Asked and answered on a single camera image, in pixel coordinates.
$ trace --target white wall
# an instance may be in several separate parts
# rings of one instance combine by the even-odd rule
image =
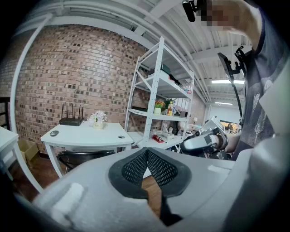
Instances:
[[[239,109],[236,108],[229,108],[229,107],[222,107],[222,106],[213,106],[209,117],[210,119],[214,116],[217,116],[218,121],[229,121],[239,124],[240,123],[240,112]]]

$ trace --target fluorescent light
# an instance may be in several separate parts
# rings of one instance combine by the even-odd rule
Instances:
[[[231,82],[229,80],[214,80],[212,81],[212,84],[230,84]],[[234,84],[244,84],[245,81],[243,80],[235,80]]]
[[[232,103],[225,103],[225,102],[215,102],[216,104],[224,104],[224,105],[232,105]]]

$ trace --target perforated black mesh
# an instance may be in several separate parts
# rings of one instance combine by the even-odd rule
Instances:
[[[131,162],[124,165],[122,175],[129,182],[141,186],[143,175],[147,168],[147,151],[134,158]]]
[[[178,173],[174,165],[153,154],[151,151],[148,151],[148,168],[160,187],[172,181]]]

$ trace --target potted plant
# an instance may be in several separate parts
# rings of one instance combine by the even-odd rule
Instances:
[[[104,122],[107,121],[107,117],[104,111],[96,111],[87,119],[87,121],[90,126],[93,126],[96,129],[103,129]]]
[[[154,107],[154,113],[155,114],[161,114],[161,108],[164,107],[164,102],[163,101],[156,101],[155,102],[155,107]]]

